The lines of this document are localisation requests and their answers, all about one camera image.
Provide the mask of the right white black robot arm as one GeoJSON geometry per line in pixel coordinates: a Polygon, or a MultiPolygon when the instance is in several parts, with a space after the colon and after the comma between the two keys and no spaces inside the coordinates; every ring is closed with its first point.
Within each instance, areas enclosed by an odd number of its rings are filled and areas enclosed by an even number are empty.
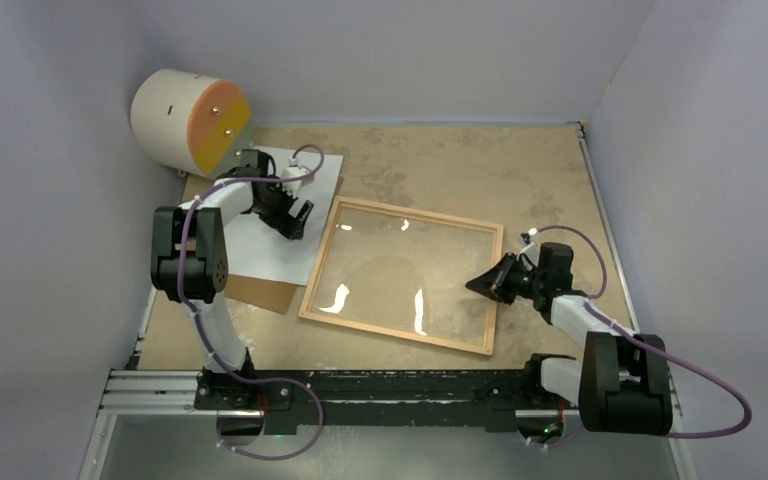
{"type": "Polygon", "coordinates": [[[605,317],[584,292],[573,289],[573,260],[570,246],[546,242],[535,263],[507,253],[465,287],[501,304],[531,301],[548,325],[582,348],[581,359],[548,354],[529,359],[521,381],[529,404],[544,407],[560,397],[578,409],[589,431],[667,435],[673,426],[667,362],[647,350],[661,349],[663,342],[605,317]]]}

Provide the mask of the glossy printed photo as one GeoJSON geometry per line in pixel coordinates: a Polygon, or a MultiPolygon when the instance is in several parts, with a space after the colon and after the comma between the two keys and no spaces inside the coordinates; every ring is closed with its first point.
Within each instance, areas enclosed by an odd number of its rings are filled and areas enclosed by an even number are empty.
{"type": "Polygon", "coordinates": [[[325,230],[343,157],[327,154],[312,184],[303,187],[290,209],[295,215],[306,200],[313,209],[303,238],[288,240],[253,214],[239,215],[224,228],[229,270],[232,275],[307,284],[325,230]]]}

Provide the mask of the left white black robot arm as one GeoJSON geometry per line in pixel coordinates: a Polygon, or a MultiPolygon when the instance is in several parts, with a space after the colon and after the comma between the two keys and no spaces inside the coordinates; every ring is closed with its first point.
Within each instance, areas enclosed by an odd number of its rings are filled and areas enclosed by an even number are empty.
{"type": "Polygon", "coordinates": [[[229,273],[225,227],[241,215],[253,214],[288,240],[304,236],[313,210],[298,193],[311,183],[316,167],[299,162],[293,152],[283,170],[272,155],[243,149],[237,165],[189,202],[159,207],[152,220],[151,282],[192,319],[205,355],[198,375],[195,404],[244,409],[266,401],[269,380],[258,379],[248,348],[237,339],[224,297],[229,273]]]}

